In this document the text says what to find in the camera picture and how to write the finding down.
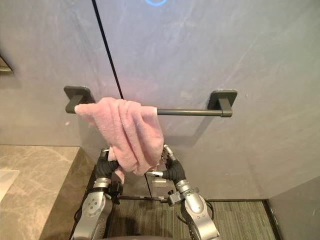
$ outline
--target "wall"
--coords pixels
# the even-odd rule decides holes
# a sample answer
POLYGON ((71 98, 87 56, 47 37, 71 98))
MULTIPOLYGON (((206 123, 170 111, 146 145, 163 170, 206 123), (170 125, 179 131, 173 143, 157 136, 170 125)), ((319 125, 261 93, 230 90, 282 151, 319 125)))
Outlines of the wall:
MULTIPOLYGON (((319 1, 97 3, 125 99, 204 108, 213 90, 238 90, 232 118, 159 117, 204 196, 270 198, 319 176, 319 1)), ((95 158, 105 143, 65 114, 62 90, 119 97, 91 3, 1 1, 0 36, 15 72, 0 80, 0 144, 80 145, 95 158)))
MULTIPOLYGON (((0 1, 0 54, 14 75, 0 76, 0 144, 81 146, 96 159, 101 135, 66 114, 66 85, 119 98, 92 3, 0 1)), ((145 179, 127 177, 125 193, 149 195, 145 179)))
POLYGON ((284 239, 319 239, 320 177, 272 197, 270 204, 284 239))
POLYGON ((269 198, 319 176, 320 2, 98 0, 125 99, 232 118, 160 116, 188 178, 211 198, 269 198))

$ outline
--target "black cable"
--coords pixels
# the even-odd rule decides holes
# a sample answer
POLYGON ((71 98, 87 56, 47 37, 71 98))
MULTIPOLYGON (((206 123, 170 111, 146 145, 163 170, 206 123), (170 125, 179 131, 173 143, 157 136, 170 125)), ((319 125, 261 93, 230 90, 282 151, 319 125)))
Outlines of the black cable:
POLYGON ((185 220, 183 220, 183 218, 180 217, 177 212, 175 213, 175 215, 181 222, 183 222, 185 225, 188 225, 188 223, 185 220))
POLYGON ((109 58, 109 62, 110 62, 111 68, 112 68, 112 72, 113 72, 113 76, 114 76, 116 85, 117 85, 118 90, 119 90, 120 97, 122 99, 124 99, 124 96, 123 96, 121 88, 120 88, 119 80, 118 80, 118 77, 117 77, 114 61, 112 60, 110 49, 109 49, 109 46, 108 46, 108 43, 107 43, 107 38, 106 38, 105 31, 104 31, 104 27, 103 27, 102 22, 101 22, 101 18, 100 18, 100 14, 99 14, 99 11, 98 11, 96 0, 92 0, 92 5, 93 5, 93 8, 94 8, 96 20, 98 21, 98 25, 99 25, 100 32, 101 32, 101 35, 102 35, 102 39, 103 39, 103 43, 104 43, 104 46, 105 46, 106 54, 108 55, 108 58, 109 58))
POLYGON ((74 219, 74 222, 77 224, 79 221, 77 219, 78 217, 78 213, 79 211, 81 210, 82 206, 79 207, 79 209, 75 212, 75 214, 73 215, 73 219, 74 219))
POLYGON ((212 212, 212 215, 211 215, 211 219, 212 221, 214 220, 215 218, 215 211, 214 211, 214 207, 212 206, 212 204, 208 201, 205 201, 206 205, 211 209, 211 212, 212 212))

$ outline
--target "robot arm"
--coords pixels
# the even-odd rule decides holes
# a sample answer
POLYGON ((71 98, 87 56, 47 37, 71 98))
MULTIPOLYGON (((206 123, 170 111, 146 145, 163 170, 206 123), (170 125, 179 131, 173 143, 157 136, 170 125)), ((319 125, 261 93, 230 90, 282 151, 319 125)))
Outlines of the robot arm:
POLYGON ((148 172, 148 175, 173 181, 176 192, 173 190, 169 192, 168 204, 169 206, 181 204, 181 213, 186 220, 191 238, 193 240, 221 240, 208 214, 204 198, 198 194, 197 188, 191 187, 181 163, 168 145, 163 146, 162 158, 166 160, 167 170, 148 172))
POLYGON ((107 233, 106 225, 122 185, 111 182, 118 161, 108 161, 108 149, 102 149, 95 166, 95 182, 82 204, 82 213, 71 240, 98 240, 107 233))

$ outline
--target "towel bar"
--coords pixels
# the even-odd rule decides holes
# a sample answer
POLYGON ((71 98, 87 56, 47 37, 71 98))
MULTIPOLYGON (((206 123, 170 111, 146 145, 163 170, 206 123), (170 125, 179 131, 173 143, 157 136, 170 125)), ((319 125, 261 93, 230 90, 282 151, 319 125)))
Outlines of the towel bar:
MULTIPOLYGON (((65 86, 64 92, 70 99, 65 107, 68 114, 75 114, 75 106, 78 104, 92 104, 95 99, 89 88, 85 86, 65 86)), ((158 115, 174 116, 217 116, 230 118, 232 105, 237 97, 236 90, 216 90, 210 95, 207 109, 157 109, 158 115)))

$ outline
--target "blue light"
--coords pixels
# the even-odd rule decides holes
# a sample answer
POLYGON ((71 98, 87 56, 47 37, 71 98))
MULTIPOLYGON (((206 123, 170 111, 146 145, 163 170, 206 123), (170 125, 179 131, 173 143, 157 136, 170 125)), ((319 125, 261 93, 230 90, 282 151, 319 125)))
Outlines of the blue light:
POLYGON ((147 4, 150 4, 150 5, 156 6, 156 7, 165 4, 166 1, 167 1, 167 0, 162 0, 162 1, 160 1, 160 2, 153 2, 152 0, 145 0, 145 2, 146 2, 147 4))

